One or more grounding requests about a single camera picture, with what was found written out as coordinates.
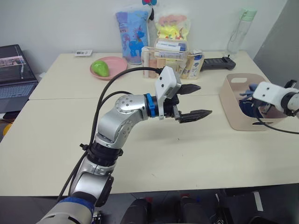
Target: pink plate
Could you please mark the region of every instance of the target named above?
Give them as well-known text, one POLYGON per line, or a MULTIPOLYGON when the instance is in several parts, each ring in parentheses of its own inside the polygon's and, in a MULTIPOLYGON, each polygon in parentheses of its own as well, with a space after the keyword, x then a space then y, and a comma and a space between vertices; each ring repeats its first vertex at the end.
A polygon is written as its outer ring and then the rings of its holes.
POLYGON ((121 57, 103 57, 98 59, 97 61, 104 61, 107 63, 108 68, 109 68, 109 76, 108 77, 102 77, 102 76, 98 76, 93 70, 92 70, 92 66, 90 65, 90 72, 92 73, 92 75, 96 78, 99 79, 103 79, 103 80, 110 80, 112 79, 114 76, 116 76, 118 73, 124 71, 127 69, 127 61, 124 58, 121 57))

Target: white table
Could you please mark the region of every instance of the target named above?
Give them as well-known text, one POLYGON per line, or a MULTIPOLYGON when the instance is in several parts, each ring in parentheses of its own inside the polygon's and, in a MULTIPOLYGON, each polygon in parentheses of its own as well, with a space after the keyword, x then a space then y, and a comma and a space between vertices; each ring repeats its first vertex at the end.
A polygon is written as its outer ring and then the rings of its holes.
MULTIPOLYGON (((95 98, 29 101, 0 143, 0 195, 58 195, 83 153, 79 144, 89 141, 96 104, 95 98)), ((136 125, 117 161, 112 193, 299 182, 297 135, 233 130, 219 96, 181 96, 178 107, 213 113, 193 123, 155 118, 136 125)), ((299 131, 295 118, 277 127, 299 131)))
MULTIPOLYGON (((30 99, 98 98, 107 81, 93 77, 89 68, 93 61, 105 56, 121 57, 121 54, 93 54, 88 58, 61 54, 35 88, 30 99)), ((206 52, 205 57, 218 58, 223 57, 223 54, 217 51, 206 52)), ((194 83, 202 87, 200 91, 191 95, 218 95, 227 74, 256 73, 266 78, 245 51, 240 51, 235 62, 236 67, 233 70, 206 70, 200 73, 198 80, 183 80, 182 83, 194 83)), ((154 94, 154 83, 155 79, 145 79, 142 71, 136 71, 116 80, 108 93, 124 90, 133 94, 154 94)))

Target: laptop screen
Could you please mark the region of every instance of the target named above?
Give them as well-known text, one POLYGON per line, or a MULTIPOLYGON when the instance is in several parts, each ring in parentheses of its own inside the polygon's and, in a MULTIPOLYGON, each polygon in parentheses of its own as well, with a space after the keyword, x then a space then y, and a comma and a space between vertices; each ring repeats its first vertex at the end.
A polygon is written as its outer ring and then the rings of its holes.
POLYGON ((0 47, 0 84, 36 80, 19 45, 0 47))

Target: blue snack bag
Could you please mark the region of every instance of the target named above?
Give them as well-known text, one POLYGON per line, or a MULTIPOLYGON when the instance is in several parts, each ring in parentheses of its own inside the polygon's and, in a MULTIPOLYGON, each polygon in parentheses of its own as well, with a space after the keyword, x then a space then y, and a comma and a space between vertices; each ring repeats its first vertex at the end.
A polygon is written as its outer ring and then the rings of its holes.
POLYGON ((146 11, 118 12, 122 55, 130 64, 141 64, 141 49, 148 46, 146 11))

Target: beige plastic basket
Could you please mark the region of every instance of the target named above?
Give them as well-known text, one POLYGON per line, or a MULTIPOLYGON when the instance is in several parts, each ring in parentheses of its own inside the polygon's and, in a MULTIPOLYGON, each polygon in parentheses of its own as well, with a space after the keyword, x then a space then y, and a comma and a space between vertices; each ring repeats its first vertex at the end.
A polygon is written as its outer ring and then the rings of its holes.
MULTIPOLYGON (((264 131, 268 129, 260 124, 256 118, 245 115, 239 106, 239 100, 243 98, 240 93, 249 89, 250 84, 259 84, 263 81, 266 80, 257 74, 236 73, 227 75, 220 91, 220 100, 233 129, 239 131, 264 131)), ((272 107, 265 118, 261 120, 268 125, 274 125, 285 117, 282 112, 272 107)))

